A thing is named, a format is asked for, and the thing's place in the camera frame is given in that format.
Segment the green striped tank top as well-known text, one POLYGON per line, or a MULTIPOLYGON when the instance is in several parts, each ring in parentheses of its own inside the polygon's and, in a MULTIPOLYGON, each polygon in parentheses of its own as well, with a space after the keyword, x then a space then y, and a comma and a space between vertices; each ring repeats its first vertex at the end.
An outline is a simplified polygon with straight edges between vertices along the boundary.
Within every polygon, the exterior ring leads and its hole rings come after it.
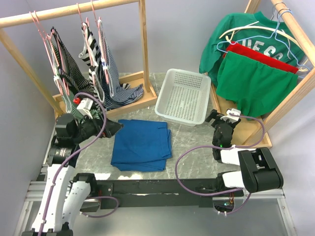
POLYGON ((51 45, 49 47, 52 58, 53 71, 55 72, 55 84, 61 88, 62 100, 66 105, 66 111, 76 119, 82 120, 83 115, 77 110, 74 96, 79 92, 94 95, 94 89, 90 80, 82 75, 76 61, 62 42, 55 27, 51 28, 51 45))

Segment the blue white striped tank top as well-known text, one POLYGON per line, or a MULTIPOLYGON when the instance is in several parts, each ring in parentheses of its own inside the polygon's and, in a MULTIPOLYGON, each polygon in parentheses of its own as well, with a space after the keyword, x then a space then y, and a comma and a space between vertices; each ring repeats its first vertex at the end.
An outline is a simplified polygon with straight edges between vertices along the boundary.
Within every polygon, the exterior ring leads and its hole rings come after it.
POLYGON ((109 84, 105 82, 103 85, 105 89, 105 103, 108 110, 120 108, 138 101, 144 94, 143 84, 137 85, 132 88, 128 83, 120 83, 119 72, 110 51, 109 45, 106 41, 106 55, 109 72, 109 84))

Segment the blue cloth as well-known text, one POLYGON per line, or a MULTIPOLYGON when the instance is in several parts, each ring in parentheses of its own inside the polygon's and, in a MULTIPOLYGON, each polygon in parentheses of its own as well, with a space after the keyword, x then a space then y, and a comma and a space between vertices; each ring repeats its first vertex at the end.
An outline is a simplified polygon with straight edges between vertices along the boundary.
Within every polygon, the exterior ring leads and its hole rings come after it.
POLYGON ((172 157, 171 130, 165 121, 120 119, 111 165, 120 171, 162 172, 172 157))

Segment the pink hanger with blue top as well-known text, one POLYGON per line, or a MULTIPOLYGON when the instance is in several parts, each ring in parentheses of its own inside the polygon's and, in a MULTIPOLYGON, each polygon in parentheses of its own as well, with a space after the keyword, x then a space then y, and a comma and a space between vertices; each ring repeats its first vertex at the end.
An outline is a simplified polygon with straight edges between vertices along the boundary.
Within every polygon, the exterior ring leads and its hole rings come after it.
POLYGON ((96 18, 96 13, 95 13, 93 1, 91 1, 91 5, 92 5, 92 11, 94 14, 95 23, 97 25, 97 30, 98 30, 99 48, 101 51, 102 70, 103 70, 104 75, 105 75, 106 83, 109 84, 109 72, 108 72, 107 55, 106 55, 106 49, 105 49, 106 42, 105 42, 104 32, 103 32, 103 28, 102 28, 102 20, 100 17, 98 19, 96 18))

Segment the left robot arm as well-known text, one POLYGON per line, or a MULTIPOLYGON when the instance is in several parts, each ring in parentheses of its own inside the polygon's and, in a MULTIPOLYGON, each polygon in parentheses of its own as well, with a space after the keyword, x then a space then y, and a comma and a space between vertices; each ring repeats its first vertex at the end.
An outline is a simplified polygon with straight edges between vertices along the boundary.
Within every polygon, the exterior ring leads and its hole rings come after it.
POLYGON ((57 118, 55 135, 48 152, 47 179, 37 216, 24 236, 71 236, 77 216, 86 199, 99 200, 100 190, 93 173, 73 175, 82 148, 88 138, 111 138, 123 124, 109 119, 84 116, 78 121, 72 114, 57 118))

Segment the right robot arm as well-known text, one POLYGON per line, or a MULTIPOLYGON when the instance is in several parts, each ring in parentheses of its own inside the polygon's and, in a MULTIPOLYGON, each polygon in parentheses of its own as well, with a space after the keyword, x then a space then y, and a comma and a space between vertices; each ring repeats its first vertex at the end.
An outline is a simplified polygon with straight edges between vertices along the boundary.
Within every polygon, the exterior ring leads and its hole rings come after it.
POLYGON ((213 109, 205 119, 214 128, 213 158, 220 163, 240 167, 240 171, 222 174, 222 180, 215 185, 216 192, 226 196, 233 188, 244 188, 249 193, 281 189, 284 177, 269 148, 237 146, 232 143, 234 129, 242 118, 244 116, 237 109, 227 110, 226 115, 213 109))

